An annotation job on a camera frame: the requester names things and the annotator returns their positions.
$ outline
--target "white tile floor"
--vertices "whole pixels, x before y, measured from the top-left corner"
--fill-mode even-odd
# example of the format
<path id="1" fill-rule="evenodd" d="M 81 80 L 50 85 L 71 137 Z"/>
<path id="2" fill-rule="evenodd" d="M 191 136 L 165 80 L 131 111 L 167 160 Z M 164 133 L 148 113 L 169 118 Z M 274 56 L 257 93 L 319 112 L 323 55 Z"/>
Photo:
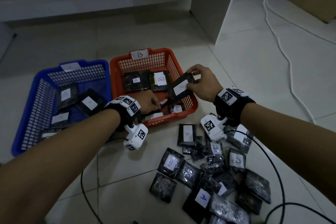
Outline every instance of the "white tile floor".
<path id="1" fill-rule="evenodd" d="M 282 14 L 318 34 L 336 40 L 336 24 L 325 25 L 285 0 L 270 0 Z M 266 107 L 308 120 L 289 92 L 288 64 L 279 52 L 264 21 L 261 2 L 233 2 L 219 43 L 213 46 L 187 10 L 140 11 L 135 14 L 83 21 L 16 28 L 18 37 L 0 65 L 0 162 L 11 157 L 10 149 L 30 84 L 41 69 L 77 59 L 106 59 L 130 50 L 167 47 L 173 50 L 182 70 L 196 63 L 212 69 L 223 86 L 236 85 Z M 333 101 L 336 46 L 315 38 L 275 15 L 270 22 L 293 61 L 294 88 L 312 111 L 317 123 L 336 131 Z M 215 112 L 211 103 L 199 100 L 198 110 L 184 123 L 199 124 L 205 114 Z M 156 168 L 167 147 L 176 147 L 178 122 L 150 129 L 144 146 L 129 152 L 122 142 L 103 147 L 86 168 L 84 187 L 104 223 L 193 223 L 181 210 L 189 189 L 177 185 L 173 200 L 166 204 L 149 194 Z M 336 221 L 336 208 L 320 192 L 268 151 L 282 177 L 286 200 L 300 202 Z M 272 204 L 263 204 L 260 216 L 281 202 L 276 174 L 261 150 L 252 144 L 247 167 L 271 183 Z M 280 211 L 271 216 L 277 223 Z M 62 194 L 47 216 L 48 223 L 97 223 L 81 194 L 79 178 Z M 304 209 L 289 206 L 285 223 L 325 223 Z"/>

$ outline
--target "pile of packages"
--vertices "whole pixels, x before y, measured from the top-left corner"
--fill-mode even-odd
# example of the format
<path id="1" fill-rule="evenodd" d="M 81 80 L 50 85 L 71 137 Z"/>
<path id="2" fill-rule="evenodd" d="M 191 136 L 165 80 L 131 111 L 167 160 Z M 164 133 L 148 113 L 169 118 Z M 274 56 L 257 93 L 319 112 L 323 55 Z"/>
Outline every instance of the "pile of packages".
<path id="1" fill-rule="evenodd" d="M 187 89 L 189 82 L 195 82 L 191 73 L 184 73 L 176 81 L 172 82 L 168 70 L 151 72 L 149 70 L 126 72 L 124 77 L 125 93 L 139 90 L 152 90 L 153 92 L 165 92 L 166 98 L 160 99 L 161 110 L 142 115 L 139 122 L 158 118 L 170 113 L 179 113 L 186 110 L 181 101 L 192 93 Z"/>
<path id="2" fill-rule="evenodd" d="M 246 168 L 245 153 L 250 148 L 251 139 L 239 132 L 228 132 L 227 141 L 240 150 L 230 148 L 225 156 L 221 143 L 212 142 L 208 137 L 203 143 L 203 138 L 196 136 L 196 129 L 195 124 L 180 124 L 177 145 L 183 148 L 184 155 L 191 155 L 194 162 L 206 159 L 206 163 L 197 168 L 187 162 L 184 155 L 167 148 L 150 193 L 170 203 L 179 182 L 191 189 L 182 209 L 196 223 L 200 224 L 206 218 L 210 224 L 249 224 L 250 214 L 260 213 L 262 201 L 271 203 L 269 182 Z M 228 130 L 242 131 L 253 137 L 242 125 L 224 128 L 224 131 Z M 234 191 L 235 203 L 227 200 Z"/>
<path id="3" fill-rule="evenodd" d="M 78 122 L 79 120 L 72 118 L 81 116 L 78 112 L 84 117 L 90 117 L 100 112 L 106 104 L 106 99 L 93 89 L 89 88 L 79 94 L 77 83 L 61 86 L 57 91 L 57 113 L 52 117 L 50 127 L 40 132 L 39 142 Z"/>

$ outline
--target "person's right hand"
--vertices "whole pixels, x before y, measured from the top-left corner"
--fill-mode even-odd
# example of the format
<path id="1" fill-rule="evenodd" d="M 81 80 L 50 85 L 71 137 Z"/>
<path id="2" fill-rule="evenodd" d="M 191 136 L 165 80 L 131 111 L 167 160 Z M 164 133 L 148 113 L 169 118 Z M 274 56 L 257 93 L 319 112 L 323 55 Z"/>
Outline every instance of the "person's right hand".
<path id="1" fill-rule="evenodd" d="M 187 89 L 193 91 L 200 99 L 213 103 L 223 87 L 210 68 L 197 64 L 189 68 L 187 73 L 201 75 L 201 78 L 196 80 L 198 83 L 188 83 Z"/>

